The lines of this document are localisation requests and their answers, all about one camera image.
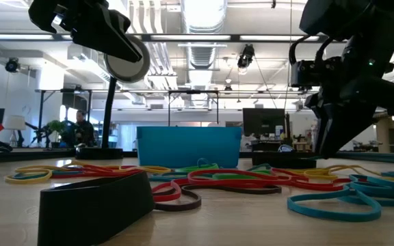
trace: table surface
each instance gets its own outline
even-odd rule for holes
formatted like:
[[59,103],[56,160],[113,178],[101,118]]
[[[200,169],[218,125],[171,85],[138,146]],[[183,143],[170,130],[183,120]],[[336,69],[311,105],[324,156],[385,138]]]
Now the table surface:
[[[84,179],[51,180],[42,184],[7,184],[3,177],[26,165],[62,166],[70,160],[0,163],[0,245],[36,245],[40,190]],[[136,165],[137,159],[89,161],[96,165]],[[394,164],[331,159],[329,165],[362,165],[377,171],[394,170]],[[239,168],[252,166],[240,160]],[[394,245],[394,208],[383,208],[376,221],[348,223],[316,219],[287,209],[287,197],[310,193],[283,187],[282,194],[248,195],[198,190],[202,207],[180,213],[153,211],[102,245]],[[338,200],[312,201],[309,206],[346,212],[366,211],[367,206]]]

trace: man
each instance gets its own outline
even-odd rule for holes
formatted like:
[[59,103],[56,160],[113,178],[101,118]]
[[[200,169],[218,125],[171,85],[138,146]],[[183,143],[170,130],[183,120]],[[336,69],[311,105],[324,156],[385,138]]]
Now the man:
[[74,131],[76,144],[95,146],[94,127],[86,121],[86,113],[82,110],[77,111],[77,123]]

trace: green rubber band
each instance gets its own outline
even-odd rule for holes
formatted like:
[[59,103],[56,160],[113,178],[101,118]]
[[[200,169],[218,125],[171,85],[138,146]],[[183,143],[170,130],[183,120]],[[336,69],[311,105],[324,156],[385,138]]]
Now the green rubber band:
[[[270,175],[270,170],[256,170],[253,171],[258,174],[267,174]],[[257,179],[256,177],[247,176],[247,175],[239,175],[239,174],[214,174],[212,178],[215,180],[226,180],[226,179]]]
[[184,168],[178,168],[175,171],[176,172],[194,172],[194,171],[198,171],[198,170],[207,170],[207,169],[219,169],[218,164],[214,163],[214,164],[204,164],[204,165],[200,165],[199,166],[193,166],[193,167],[184,167]]

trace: potted plant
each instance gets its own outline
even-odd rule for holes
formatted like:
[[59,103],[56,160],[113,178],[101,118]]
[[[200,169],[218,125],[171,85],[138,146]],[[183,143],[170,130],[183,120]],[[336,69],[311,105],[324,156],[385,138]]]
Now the potted plant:
[[50,121],[47,126],[49,127],[51,132],[56,132],[55,134],[55,141],[51,143],[52,148],[58,148],[60,145],[60,142],[58,142],[58,137],[59,135],[62,135],[62,133],[65,131],[66,125],[63,122],[60,122],[59,120],[53,120]]

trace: blue bin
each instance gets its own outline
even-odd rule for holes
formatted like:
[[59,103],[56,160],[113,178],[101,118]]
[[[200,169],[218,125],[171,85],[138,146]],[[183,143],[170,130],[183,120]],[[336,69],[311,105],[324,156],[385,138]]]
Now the blue bin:
[[137,155],[140,165],[180,168],[207,159],[223,168],[238,165],[239,127],[137,127]]

